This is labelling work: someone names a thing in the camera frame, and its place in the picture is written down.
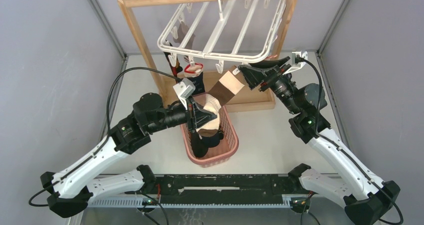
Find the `pink basket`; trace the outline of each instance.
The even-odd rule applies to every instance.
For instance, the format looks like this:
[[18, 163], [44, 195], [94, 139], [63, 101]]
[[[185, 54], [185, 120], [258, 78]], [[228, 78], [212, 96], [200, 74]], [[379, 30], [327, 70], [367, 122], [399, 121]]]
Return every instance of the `pink basket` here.
[[[194, 99], [201, 105], [205, 104], [204, 94], [200, 94], [194, 97]], [[221, 140], [218, 146], [209, 148], [206, 155], [201, 158], [197, 158], [193, 155], [193, 150], [190, 143], [190, 132], [187, 129], [187, 125], [180, 125], [185, 144], [185, 151], [187, 152], [188, 158], [193, 163], [201, 166], [202, 168], [211, 167], [229, 160], [230, 157], [234, 155], [239, 148], [239, 138], [237, 137], [236, 131], [231, 124], [230, 117], [228, 116], [228, 112], [225, 106], [219, 110], [219, 125], [221, 126], [224, 133], [224, 138]]]

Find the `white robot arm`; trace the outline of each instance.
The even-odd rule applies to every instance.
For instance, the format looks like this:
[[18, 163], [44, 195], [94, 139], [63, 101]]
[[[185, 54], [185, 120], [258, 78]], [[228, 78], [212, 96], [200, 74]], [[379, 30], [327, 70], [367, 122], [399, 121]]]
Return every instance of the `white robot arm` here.
[[[299, 64], [295, 69], [286, 64], [290, 57], [261, 61], [250, 66], [240, 65], [238, 69], [250, 89], [258, 86], [261, 92], [271, 89], [288, 111], [296, 115], [289, 119], [293, 133], [324, 157], [344, 183], [336, 182], [303, 163], [294, 168], [288, 174], [289, 177], [300, 187], [343, 207], [356, 225], [372, 225], [377, 220], [381, 221], [381, 217], [392, 206], [395, 206], [400, 216], [400, 223], [396, 224], [402, 224], [402, 214], [394, 202], [400, 192], [399, 186], [394, 181], [384, 182], [343, 144], [331, 129], [330, 123], [320, 114], [327, 102], [318, 70], [304, 58], [305, 53], [294, 53], [293, 57], [293, 62]], [[314, 69], [319, 84], [310, 83], [297, 88], [291, 72], [305, 64]]]
[[[191, 97], [194, 85], [183, 79], [174, 86], [180, 102], [164, 108], [162, 98], [147, 93], [133, 105], [133, 111], [110, 129], [98, 145], [68, 168], [41, 175], [44, 190], [35, 194], [29, 204], [35, 207], [49, 206], [50, 210], [68, 218], [84, 210], [89, 203], [111, 195], [153, 188], [155, 176], [147, 165], [106, 178], [96, 178], [107, 167], [126, 158], [151, 141], [150, 134], [187, 123], [195, 131], [217, 116], [197, 104]], [[48, 204], [33, 204], [40, 193], [48, 191]]]

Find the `wooden base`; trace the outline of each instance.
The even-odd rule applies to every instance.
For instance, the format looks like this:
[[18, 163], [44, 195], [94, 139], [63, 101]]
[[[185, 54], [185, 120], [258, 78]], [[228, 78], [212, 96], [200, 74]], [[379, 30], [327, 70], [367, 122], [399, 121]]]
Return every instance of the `wooden base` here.
[[[226, 71], [222, 74], [216, 71], [203, 72], [203, 82], [206, 92], [209, 91], [215, 83], [217, 83], [225, 72]], [[162, 79], [165, 84], [166, 92], [163, 105], [168, 106], [178, 99], [173, 89], [175, 80], [167, 76], [163, 76]], [[260, 92], [258, 89], [250, 90], [247, 86], [243, 87], [243, 89], [225, 105], [229, 113], [273, 109], [275, 106], [276, 100], [274, 99], [274, 94], [270, 89], [265, 92]]]

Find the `metal frame edge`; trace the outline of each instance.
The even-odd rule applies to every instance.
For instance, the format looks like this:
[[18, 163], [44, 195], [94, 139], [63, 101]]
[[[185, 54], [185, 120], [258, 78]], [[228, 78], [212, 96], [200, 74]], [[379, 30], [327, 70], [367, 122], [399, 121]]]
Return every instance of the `metal frame edge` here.
[[[122, 60], [122, 63], [120, 65], [121, 68], [120, 68], [118, 74], [122, 73], [127, 68], [128, 58], [129, 57], [126, 56], [125, 59]], [[113, 111], [115, 110], [115, 106], [117, 105], [118, 95], [119, 95], [119, 92], [121, 90], [121, 85], [122, 85], [122, 79], [116, 84], [116, 87], [114, 88], [114, 91], [113, 91], [113, 94], [112, 94], [112, 97], [111, 97], [111, 100], [110, 100], [110, 107], [109, 107], [109, 112], [111, 114], [110, 119], [112, 119]], [[106, 132], [108, 130], [106, 119], [107, 118], [106, 118], [106, 115], [105, 115], [103, 125], [102, 125], [103, 129], [101, 130], [101, 134], [100, 134], [100, 137], [98, 139], [99, 141], [102, 140], [102, 138], [106, 135]]]
[[340, 138], [343, 141], [343, 143], [347, 146], [347, 148], [351, 149], [349, 145], [348, 136], [345, 130], [345, 127], [343, 126], [342, 118], [339, 113], [339, 109], [337, 106], [336, 99], [334, 98], [334, 93], [332, 90], [332, 85], [328, 79], [327, 76], [327, 70], [326, 67], [323, 64], [323, 61], [321, 60], [321, 56], [316, 54], [316, 60], [318, 61], [319, 70], [321, 71], [322, 80], [324, 82], [325, 90], [327, 91], [328, 100], [330, 101], [331, 109], [334, 114], [335, 123], [337, 124], [338, 132], [340, 133]]
[[118, 51], [119, 55], [122, 59], [125, 59], [126, 53], [120, 44], [117, 35], [115, 34], [114, 30], [112, 29], [111, 24], [109, 23], [108, 19], [106, 18], [105, 13], [102, 10], [102, 7], [99, 4], [98, 0], [88, 0], [90, 3], [94, 13], [96, 14], [97, 18], [99, 19], [101, 25], [107, 32], [109, 38], [112, 40], [114, 46], [116, 47], [116, 50]]
[[340, 7], [338, 8], [338, 10], [337, 10], [330, 26], [329, 26], [327, 32], [325, 33], [324, 38], [321, 41], [321, 44], [319, 45], [319, 47], [316, 51], [316, 54], [318, 56], [320, 56], [323, 53], [324, 49], [326, 48], [331, 36], [333, 35], [334, 30], [336, 29], [337, 25], [339, 24], [341, 17], [345, 13], [346, 8], [348, 7], [350, 2], [351, 2], [351, 0], [343, 0], [341, 2]]
[[68, 219], [66, 219], [66, 225], [80, 225], [81, 222], [83, 221], [83, 214], [84, 211], [78, 213], [77, 215], [73, 215], [71, 217], [69, 217]]

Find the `wooden frame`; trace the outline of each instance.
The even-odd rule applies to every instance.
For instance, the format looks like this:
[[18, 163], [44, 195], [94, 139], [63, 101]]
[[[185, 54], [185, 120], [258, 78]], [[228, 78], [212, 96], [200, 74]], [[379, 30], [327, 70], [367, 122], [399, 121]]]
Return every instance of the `wooden frame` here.
[[[146, 44], [142, 30], [139, 23], [136, 20], [133, 9], [136, 7], [147, 7], [147, 6], [159, 6], [159, 5], [171, 5], [171, 4], [182, 4], [182, 3], [200, 3], [200, 2], [212, 2], [217, 0], [117, 0], [118, 5], [125, 17], [128, 27], [134, 36], [135, 42], [147, 64], [147, 67], [156, 69], [155, 62], [153, 61], [152, 55]], [[293, 12], [296, 7], [297, 0], [287, 0], [286, 8], [282, 14], [282, 21], [278, 28], [278, 37], [274, 42], [272, 49], [272, 55], [276, 55], [274, 59], [278, 59], [281, 53], [284, 39], [286, 38], [289, 24], [292, 19]], [[150, 72], [153, 80], [159, 90], [160, 96], [162, 96], [164, 105], [168, 105], [177, 99], [174, 93], [172, 85], [174, 80], [161, 76], [158, 73]], [[205, 89], [208, 91], [223, 75], [214, 71], [205, 71], [203, 75], [203, 81]], [[228, 112], [243, 112], [253, 110], [265, 110], [273, 109], [275, 107], [275, 99], [272, 91], [267, 90], [266, 92], [259, 92], [258, 90], [250, 91], [247, 87], [243, 88], [233, 99], [231, 99], [226, 108]]]

